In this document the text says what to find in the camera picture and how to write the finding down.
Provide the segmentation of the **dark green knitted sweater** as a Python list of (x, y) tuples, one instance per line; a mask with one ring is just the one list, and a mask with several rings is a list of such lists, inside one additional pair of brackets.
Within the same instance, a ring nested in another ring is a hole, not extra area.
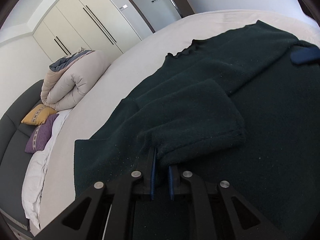
[(74, 147), (75, 194), (114, 181), (157, 150), (212, 182), (227, 180), (289, 239), (319, 214), (319, 65), (313, 44), (264, 22), (193, 40)]

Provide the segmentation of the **white bed sheet mattress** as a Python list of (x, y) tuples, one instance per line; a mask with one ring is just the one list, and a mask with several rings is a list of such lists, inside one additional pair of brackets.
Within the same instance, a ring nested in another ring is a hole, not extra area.
[(88, 139), (103, 126), (121, 99), (160, 68), (168, 53), (177, 54), (190, 46), (193, 39), (204, 40), (257, 21), (319, 44), (319, 29), (300, 20), (275, 12), (220, 10), (174, 22), (116, 59), (71, 110), (56, 138), (42, 190), (40, 226), (47, 226), (75, 198), (73, 159), (76, 139)]

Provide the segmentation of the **white pillow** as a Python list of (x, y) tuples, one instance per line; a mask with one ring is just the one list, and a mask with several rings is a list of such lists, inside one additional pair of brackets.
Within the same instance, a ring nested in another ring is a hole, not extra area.
[(50, 155), (57, 136), (70, 112), (71, 110), (68, 109), (57, 113), (59, 116), (53, 123), (52, 137), (47, 142), (44, 150), (31, 154), (31, 159), (24, 176), (21, 193), (24, 214), (38, 230), (40, 229), (41, 196)]

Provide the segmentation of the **purple patterned cushion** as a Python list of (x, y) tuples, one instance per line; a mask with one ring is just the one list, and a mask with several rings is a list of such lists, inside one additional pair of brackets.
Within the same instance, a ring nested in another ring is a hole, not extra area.
[(52, 137), (53, 123), (58, 116), (59, 114), (50, 115), (44, 124), (35, 128), (26, 144), (25, 153), (33, 154), (44, 150), (47, 142)]

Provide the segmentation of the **yellow patterned cushion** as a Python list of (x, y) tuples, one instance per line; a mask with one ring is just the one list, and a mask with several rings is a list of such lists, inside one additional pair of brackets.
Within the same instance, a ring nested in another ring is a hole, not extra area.
[(56, 114), (57, 111), (39, 104), (34, 107), (21, 121), (22, 124), (39, 126), (44, 124), (50, 115)]

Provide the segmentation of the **rolled beige duvet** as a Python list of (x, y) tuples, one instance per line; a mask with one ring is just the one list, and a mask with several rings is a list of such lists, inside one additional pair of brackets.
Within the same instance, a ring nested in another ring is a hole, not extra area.
[(56, 111), (75, 107), (111, 63), (104, 52), (85, 48), (58, 59), (49, 66), (44, 78), (42, 103)]

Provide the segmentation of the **dark grey upholstered headboard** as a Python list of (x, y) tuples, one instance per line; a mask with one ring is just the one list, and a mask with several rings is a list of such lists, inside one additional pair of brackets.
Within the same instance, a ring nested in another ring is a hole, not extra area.
[(22, 206), (22, 185), (31, 159), (26, 144), (35, 127), (22, 119), (41, 103), (43, 81), (39, 80), (21, 94), (1, 118), (1, 213), (6, 222), (28, 234), (29, 220)]

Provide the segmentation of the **dark framed door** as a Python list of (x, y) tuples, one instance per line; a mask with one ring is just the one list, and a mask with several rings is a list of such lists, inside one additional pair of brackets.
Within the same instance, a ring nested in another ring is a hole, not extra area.
[(195, 14), (187, 0), (131, 0), (156, 32), (182, 18)]

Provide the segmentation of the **white wall switch plate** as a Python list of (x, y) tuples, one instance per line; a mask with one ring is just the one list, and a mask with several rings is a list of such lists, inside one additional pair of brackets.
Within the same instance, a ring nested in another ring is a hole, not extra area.
[(120, 11), (123, 11), (123, 10), (125, 10), (127, 7), (128, 7), (128, 6), (125, 4), (125, 5), (123, 5), (122, 7), (120, 7), (119, 10), (120, 10)]

